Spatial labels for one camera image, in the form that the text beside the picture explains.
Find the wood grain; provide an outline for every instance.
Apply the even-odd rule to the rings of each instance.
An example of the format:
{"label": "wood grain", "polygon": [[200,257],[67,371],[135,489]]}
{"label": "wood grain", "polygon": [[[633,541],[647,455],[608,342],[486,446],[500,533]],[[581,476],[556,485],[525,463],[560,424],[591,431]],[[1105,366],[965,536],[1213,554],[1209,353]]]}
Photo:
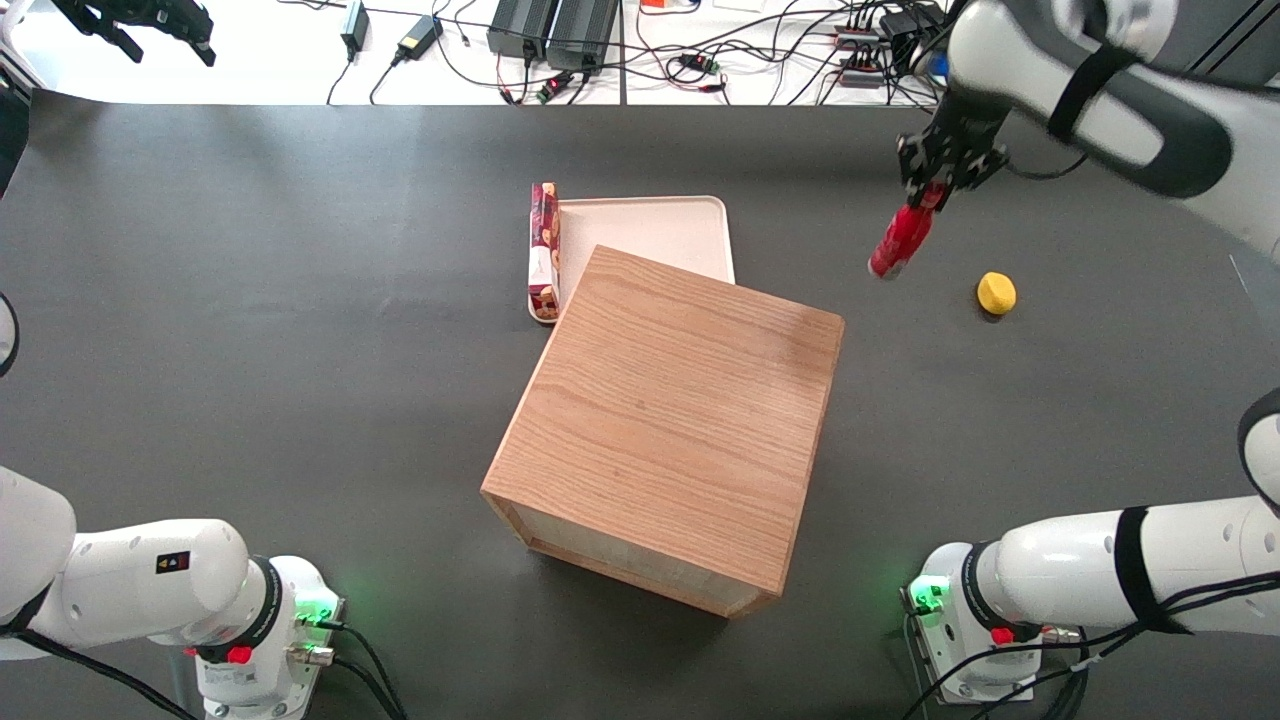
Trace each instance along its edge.
{"label": "wood grain", "polygon": [[842,334],[831,313],[596,247],[481,492],[532,547],[648,589],[721,614],[777,597]]}

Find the white table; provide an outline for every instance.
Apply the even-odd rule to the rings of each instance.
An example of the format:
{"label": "white table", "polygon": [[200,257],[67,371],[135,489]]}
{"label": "white table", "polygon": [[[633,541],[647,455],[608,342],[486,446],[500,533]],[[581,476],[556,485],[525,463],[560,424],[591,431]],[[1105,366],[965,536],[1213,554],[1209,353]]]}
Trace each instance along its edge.
{"label": "white table", "polygon": [[[481,87],[460,78],[445,63],[481,82],[495,82],[495,55],[489,51],[484,27],[458,26],[452,20],[465,0],[435,0],[436,12],[444,19],[444,37],[421,60],[406,61],[394,68],[376,95],[378,104],[413,105],[493,105],[502,104],[498,91]],[[622,0],[622,12],[614,23],[614,41],[632,49],[626,51],[628,68],[660,74],[654,58],[640,49],[636,20],[643,37],[650,46],[682,45],[708,40],[739,26],[780,13],[783,0],[765,0],[763,13],[730,10],[705,0],[692,14],[668,17],[639,17],[639,0]],[[406,13],[430,13],[426,0],[370,0],[371,8]],[[23,20],[13,31],[13,46],[40,73],[44,83],[60,92],[93,100],[115,102],[192,102],[192,104],[323,104],[329,87],[346,65],[346,54],[338,38],[344,10],[325,8],[312,10],[301,4],[282,4],[274,0],[206,0],[214,18],[212,49],[218,61],[206,68],[184,44],[148,28],[125,28],[142,46],[146,55],[141,64],[132,63],[124,54],[99,37],[86,37],[47,0],[35,0]],[[836,0],[800,0],[792,10],[823,10],[835,8]],[[463,22],[486,26],[493,18],[497,0],[476,0],[461,15]],[[785,18],[778,47],[792,45],[803,29],[819,13]],[[365,50],[347,72],[333,95],[335,105],[367,104],[369,92],[387,69],[396,44],[412,27],[416,17],[370,13],[369,36]],[[833,26],[833,18],[826,26]],[[762,22],[736,33],[751,45],[772,45],[774,20]],[[471,42],[462,42],[465,32]],[[808,58],[794,58],[785,65],[782,85],[777,91],[777,104],[785,104],[800,94],[796,104],[814,104],[818,82],[801,92],[803,86],[820,67],[819,60],[832,51],[831,38],[809,37],[800,46]],[[673,53],[660,54],[663,59]],[[611,49],[607,61],[621,59],[618,47]],[[837,54],[837,58],[846,55]],[[778,82],[778,64],[769,64],[742,53],[730,53],[721,58],[728,78],[727,95],[735,105],[764,105],[774,96]],[[503,59],[503,78],[518,82],[524,65],[518,59]],[[556,74],[544,64],[535,64],[534,79]],[[605,70],[594,77],[577,104],[622,102],[622,73]],[[682,91],[662,81],[635,74],[626,77],[626,102],[652,104],[723,104],[718,94]],[[538,85],[530,88],[538,90]],[[895,104],[913,104],[923,100],[897,94]],[[564,96],[554,100],[563,104]],[[831,105],[884,104],[884,90],[850,90],[837,87],[827,100]]]}

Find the yellow object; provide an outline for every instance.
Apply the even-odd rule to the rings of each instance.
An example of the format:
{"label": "yellow object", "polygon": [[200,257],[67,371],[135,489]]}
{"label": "yellow object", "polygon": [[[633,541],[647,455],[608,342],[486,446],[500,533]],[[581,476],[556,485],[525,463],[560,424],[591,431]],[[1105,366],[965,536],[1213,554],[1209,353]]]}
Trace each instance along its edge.
{"label": "yellow object", "polygon": [[1000,273],[987,273],[978,281],[978,305],[992,315],[1004,315],[1018,302],[1014,281]]}

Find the power adapter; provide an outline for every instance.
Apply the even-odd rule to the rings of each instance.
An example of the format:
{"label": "power adapter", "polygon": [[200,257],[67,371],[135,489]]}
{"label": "power adapter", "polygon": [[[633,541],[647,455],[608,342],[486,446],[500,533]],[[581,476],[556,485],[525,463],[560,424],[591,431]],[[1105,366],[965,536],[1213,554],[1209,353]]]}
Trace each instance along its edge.
{"label": "power adapter", "polygon": [[396,60],[417,60],[440,38],[444,28],[440,19],[422,15],[396,46]]}
{"label": "power adapter", "polygon": [[356,53],[365,49],[365,35],[369,33],[369,10],[364,0],[351,0],[347,5],[347,19],[342,22],[342,44],[347,46],[347,61],[356,59]]}

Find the plastic tray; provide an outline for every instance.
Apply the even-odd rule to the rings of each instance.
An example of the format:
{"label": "plastic tray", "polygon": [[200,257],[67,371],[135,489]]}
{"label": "plastic tray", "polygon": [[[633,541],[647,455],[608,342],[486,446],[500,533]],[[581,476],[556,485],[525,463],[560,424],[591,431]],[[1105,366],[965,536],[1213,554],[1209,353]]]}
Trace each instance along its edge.
{"label": "plastic tray", "polygon": [[732,283],[728,213],[719,197],[561,200],[561,293],[573,297],[596,245]]}

